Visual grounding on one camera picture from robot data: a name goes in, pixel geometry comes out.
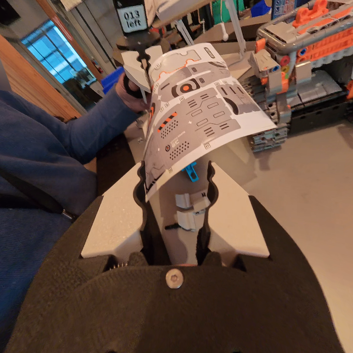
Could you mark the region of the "blue plastic brick tool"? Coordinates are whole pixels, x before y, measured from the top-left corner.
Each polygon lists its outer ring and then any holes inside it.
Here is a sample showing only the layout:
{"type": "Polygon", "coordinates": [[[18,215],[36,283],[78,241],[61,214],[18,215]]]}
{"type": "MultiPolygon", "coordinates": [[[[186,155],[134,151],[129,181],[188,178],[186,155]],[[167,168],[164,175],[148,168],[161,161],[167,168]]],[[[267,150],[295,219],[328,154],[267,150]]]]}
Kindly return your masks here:
{"type": "Polygon", "coordinates": [[[199,180],[199,177],[195,171],[195,168],[194,166],[197,164],[196,161],[192,162],[191,164],[187,165],[185,168],[183,168],[181,171],[185,171],[190,180],[194,183],[194,182],[197,182],[199,180]]]}

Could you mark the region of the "robot sticker sheet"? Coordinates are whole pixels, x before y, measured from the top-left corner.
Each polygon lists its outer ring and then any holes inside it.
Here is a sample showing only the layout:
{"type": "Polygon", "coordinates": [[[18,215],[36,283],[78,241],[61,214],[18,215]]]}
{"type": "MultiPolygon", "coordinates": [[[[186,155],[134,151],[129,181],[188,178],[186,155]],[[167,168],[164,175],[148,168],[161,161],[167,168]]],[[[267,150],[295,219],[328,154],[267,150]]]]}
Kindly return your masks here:
{"type": "Polygon", "coordinates": [[[146,201],[210,151],[275,127],[210,43],[163,54],[151,64],[149,77],[146,201]]]}

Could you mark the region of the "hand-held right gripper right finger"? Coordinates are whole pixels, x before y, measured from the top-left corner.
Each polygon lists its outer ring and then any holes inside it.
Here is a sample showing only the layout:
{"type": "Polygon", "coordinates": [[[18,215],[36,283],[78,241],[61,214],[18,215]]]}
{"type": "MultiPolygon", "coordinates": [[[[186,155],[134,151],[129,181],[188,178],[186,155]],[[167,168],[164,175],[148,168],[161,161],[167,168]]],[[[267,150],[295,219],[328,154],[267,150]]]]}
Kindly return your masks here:
{"type": "Polygon", "coordinates": [[[202,249],[220,254],[269,258],[270,252],[251,204],[249,194],[215,162],[207,170],[207,198],[202,226],[202,249]]]}

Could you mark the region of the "person's left hand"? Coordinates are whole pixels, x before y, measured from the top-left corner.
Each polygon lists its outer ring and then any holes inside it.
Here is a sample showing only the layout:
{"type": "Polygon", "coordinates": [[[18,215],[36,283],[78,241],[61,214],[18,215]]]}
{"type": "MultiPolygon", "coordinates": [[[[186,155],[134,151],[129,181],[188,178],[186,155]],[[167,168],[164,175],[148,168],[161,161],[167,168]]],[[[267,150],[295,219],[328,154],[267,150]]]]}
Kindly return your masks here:
{"type": "Polygon", "coordinates": [[[138,99],[136,97],[131,96],[125,89],[124,86],[124,79],[126,78],[126,74],[122,74],[119,78],[119,81],[117,82],[115,86],[115,90],[117,95],[121,98],[123,103],[130,108],[132,111],[135,113],[142,112],[146,109],[149,109],[150,103],[151,103],[151,93],[146,93],[146,100],[147,102],[144,101],[143,98],[138,99]]]}

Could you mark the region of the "grey orange tracked toy robot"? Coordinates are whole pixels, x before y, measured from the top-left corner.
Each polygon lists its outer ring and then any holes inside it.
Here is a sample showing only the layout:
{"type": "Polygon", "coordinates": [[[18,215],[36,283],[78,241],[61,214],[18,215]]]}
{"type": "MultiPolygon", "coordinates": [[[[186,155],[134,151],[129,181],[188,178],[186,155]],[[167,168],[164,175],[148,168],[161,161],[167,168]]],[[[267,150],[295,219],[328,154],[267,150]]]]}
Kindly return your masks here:
{"type": "Polygon", "coordinates": [[[352,1],[309,1],[262,24],[249,56],[253,75],[241,85],[275,127],[249,136],[252,151],[352,121],[352,55],[352,1]]]}

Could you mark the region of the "grey plastic panel assembly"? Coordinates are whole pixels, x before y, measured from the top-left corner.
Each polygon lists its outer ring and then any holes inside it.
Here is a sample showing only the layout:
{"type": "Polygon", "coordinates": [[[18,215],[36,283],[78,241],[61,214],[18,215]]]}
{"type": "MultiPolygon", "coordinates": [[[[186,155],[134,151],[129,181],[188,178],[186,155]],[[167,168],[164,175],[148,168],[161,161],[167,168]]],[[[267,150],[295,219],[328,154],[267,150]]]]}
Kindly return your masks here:
{"type": "Polygon", "coordinates": [[[197,232],[203,226],[205,212],[210,205],[207,190],[176,194],[175,203],[180,209],[176,213],[176,223],[165,226],[165,230],[182,228],[188,232],[197,232]]]}

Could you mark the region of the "white stand base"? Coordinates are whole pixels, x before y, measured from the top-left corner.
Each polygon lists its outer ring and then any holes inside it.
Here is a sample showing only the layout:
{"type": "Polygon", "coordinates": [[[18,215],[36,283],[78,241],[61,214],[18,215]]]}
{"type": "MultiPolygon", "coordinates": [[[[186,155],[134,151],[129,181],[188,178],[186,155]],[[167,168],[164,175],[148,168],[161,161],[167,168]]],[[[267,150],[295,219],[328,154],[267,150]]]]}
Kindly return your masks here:
{"type": "Polygon", "coordinates": [[[216,43],[215,48],[225,60],[231,74],[238,81],[243,81],[254,75],[254,69],[249,64],[250,53],[255,50],[255,41],[246,42],[246,53],[240,59],[238,42],[216,43]]]}

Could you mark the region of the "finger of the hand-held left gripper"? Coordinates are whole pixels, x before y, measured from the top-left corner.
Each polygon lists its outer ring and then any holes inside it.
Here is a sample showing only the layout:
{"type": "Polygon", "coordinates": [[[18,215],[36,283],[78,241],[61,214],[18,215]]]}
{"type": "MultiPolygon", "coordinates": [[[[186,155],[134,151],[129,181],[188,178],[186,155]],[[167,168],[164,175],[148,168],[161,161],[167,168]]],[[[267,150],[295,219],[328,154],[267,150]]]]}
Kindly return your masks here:
{"type": "Polygon", "coordinates": [[[163,55],[161,45],[155,45],[147,48],[144,54],[144,70],[149,72],[152,64],[163,55]]]}
{"type": "Polygon", "coordinates": [[[138,60],[137,51],[124,51],[121,53],[123,67],[127,77],[139,88],[147,93],[151,93],[151,84],[146,70],[138,60]]]}

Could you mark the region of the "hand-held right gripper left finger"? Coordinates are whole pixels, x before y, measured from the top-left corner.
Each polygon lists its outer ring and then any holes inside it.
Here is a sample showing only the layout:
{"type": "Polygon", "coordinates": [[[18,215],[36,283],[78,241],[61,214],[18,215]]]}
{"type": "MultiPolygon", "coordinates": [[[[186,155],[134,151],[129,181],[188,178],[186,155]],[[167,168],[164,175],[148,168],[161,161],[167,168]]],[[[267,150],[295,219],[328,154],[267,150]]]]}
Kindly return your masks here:
{"type": "Polygon", "coordinates": [[[140,236],[143,211],[133,197],[134,188],[140,182],[140,167],[141,162],[104,192],[81,252],[83,258],[103,255],[129,258],[131,253],[143,248],[140,236]]]}

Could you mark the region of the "person's left forearm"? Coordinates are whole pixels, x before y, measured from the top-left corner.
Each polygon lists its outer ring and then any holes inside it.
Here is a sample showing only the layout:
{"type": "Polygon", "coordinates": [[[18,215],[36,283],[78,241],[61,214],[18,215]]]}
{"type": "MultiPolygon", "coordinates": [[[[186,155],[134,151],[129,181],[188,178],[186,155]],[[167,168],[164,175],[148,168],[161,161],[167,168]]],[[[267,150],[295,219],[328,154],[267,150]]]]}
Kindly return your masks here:
{"type": "Polygon", "coordinates": [[[65,128],[65,148],[75,160],[87,164],[137,117],[138,113],[123,103],[114,87],[86,115],[69,121],[65,128]]]}

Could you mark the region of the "wooden booklet stand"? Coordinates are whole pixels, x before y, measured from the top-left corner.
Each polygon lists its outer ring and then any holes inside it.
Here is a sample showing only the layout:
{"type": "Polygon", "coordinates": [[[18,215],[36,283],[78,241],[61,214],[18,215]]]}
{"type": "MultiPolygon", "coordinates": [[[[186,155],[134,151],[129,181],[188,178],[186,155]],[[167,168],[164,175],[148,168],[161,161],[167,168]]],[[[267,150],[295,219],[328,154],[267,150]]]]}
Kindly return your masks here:
{"type": "Polygon", "coordinates": [[[178,0],[178,2],[170,8],[170,12],[167,13],[168,16],[166,16],[166,14],[161,18],[156,16],[150,25],[154,28],[159,28],[166,24],[170,24],[171,22],[182,19],[183,16],[200,9],[211,2],[211,0],[178,0]]]}

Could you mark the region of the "blue storage bin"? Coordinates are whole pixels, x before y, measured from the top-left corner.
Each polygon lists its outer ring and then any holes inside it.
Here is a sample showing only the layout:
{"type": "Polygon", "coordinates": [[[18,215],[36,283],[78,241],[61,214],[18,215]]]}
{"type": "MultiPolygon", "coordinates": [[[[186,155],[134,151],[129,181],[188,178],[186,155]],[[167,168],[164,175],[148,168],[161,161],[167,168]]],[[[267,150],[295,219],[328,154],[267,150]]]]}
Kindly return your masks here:
{"type": "Polygon", "coordinates": [[[123,66],[119,66],[115,71],[107,75],[101,80],[102,90],[104,95],[106,95],[118,82],[120,76],[124,73],[123,66]]]}

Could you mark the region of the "glass window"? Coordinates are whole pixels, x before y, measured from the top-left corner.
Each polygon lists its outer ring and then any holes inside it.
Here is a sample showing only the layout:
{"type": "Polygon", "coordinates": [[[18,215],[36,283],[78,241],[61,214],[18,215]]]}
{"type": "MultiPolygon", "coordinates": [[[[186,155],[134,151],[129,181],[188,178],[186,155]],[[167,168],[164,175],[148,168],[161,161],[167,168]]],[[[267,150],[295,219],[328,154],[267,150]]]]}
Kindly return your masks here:
{"type": "Polygon", "coordinates": [[[96,81],[85,62],[51,20],[22,38],[21,42],[60,84],[76,79],[79,85],[85,87],[96,81]]]}

